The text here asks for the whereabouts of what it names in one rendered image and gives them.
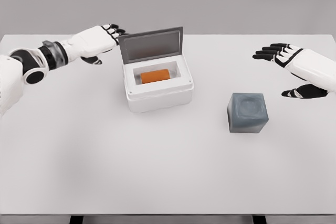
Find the orange cylinder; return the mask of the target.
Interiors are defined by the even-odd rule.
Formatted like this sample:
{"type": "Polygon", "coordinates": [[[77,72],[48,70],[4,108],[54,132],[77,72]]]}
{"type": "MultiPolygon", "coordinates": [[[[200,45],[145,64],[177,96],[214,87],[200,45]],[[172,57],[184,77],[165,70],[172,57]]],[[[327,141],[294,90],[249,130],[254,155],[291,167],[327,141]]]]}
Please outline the orange cylinder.
{"type": "Polygon", "coordinates": [[[168,69],[160,69],[160,70],[155,70],[155,71],[143,72],[140,74],[140,77],[141,77],[142,84],[168,80],[171,78],[168,69]]]}

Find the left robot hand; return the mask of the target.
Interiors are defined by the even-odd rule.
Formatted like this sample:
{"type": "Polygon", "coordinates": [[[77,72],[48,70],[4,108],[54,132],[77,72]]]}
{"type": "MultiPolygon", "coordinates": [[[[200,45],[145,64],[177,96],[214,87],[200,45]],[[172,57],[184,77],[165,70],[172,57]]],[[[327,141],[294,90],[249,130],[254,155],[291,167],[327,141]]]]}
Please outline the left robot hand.
{"type": "Polygon", "coordinates": [[[73,35],[68,40],[71,49],[69,62],[80,58],[86,63],[101,65],[98,55],[118,46],[118,37],[122,35],[127,35],[126,31],[115,24],[94,26],[73,35]]]}

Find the grey cube container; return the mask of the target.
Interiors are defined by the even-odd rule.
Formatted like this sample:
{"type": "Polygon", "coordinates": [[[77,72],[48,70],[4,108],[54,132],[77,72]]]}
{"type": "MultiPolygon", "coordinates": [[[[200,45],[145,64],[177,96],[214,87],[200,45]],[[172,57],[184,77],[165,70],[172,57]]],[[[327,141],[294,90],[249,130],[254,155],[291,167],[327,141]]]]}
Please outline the grey cube container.
{"type": "Polygon", "coordinates": [[[269,121],[262,93],[232,93],[227,115],[231,133],[259,133],[269,121]]]}

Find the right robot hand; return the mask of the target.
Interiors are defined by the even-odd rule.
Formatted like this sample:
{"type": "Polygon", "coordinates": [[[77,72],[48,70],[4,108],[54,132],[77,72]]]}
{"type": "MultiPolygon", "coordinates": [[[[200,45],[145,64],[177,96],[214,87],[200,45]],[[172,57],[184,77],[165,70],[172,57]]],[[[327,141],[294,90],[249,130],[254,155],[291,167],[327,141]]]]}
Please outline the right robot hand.
{"type": "Polygon", "coordinates": [[[326,97],[329,91],[319,88],[310,82],[313,67],[313,50],[304,49],[292,44],[271,44],[256,51],[254,59],[263,59],[275,62],[282,68],[287,69],[292,75],[308,81],[308,84],[302,85],[292,90],[286,90],[281,95],[283,97],[314,99],[326,97]]]}

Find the white box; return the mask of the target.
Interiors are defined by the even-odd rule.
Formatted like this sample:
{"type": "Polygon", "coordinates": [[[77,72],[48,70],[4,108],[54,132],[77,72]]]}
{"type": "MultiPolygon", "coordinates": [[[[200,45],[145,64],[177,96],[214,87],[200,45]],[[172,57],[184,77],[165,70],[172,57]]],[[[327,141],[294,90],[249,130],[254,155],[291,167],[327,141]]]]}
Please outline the white box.
{"type": "Polygon", "coordinates": [[[190,103],[194,82],[183,55],[122,66],[126,98],[131,112],[147,112],[190,103]],[[143,84],[140,74],[167,69],[168,80],[143,84]]]}

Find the grey box lid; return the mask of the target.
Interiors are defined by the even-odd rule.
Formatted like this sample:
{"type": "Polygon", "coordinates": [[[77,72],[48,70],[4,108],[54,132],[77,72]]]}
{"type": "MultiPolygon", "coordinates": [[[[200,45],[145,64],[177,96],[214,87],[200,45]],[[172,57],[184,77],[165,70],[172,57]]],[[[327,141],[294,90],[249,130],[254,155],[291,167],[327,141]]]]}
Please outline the grey box lid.
{"type": "Polygon", "coordinates": [[[123,64],[182,54],[183,27],[173,27],[118,37],[123,64]]]}

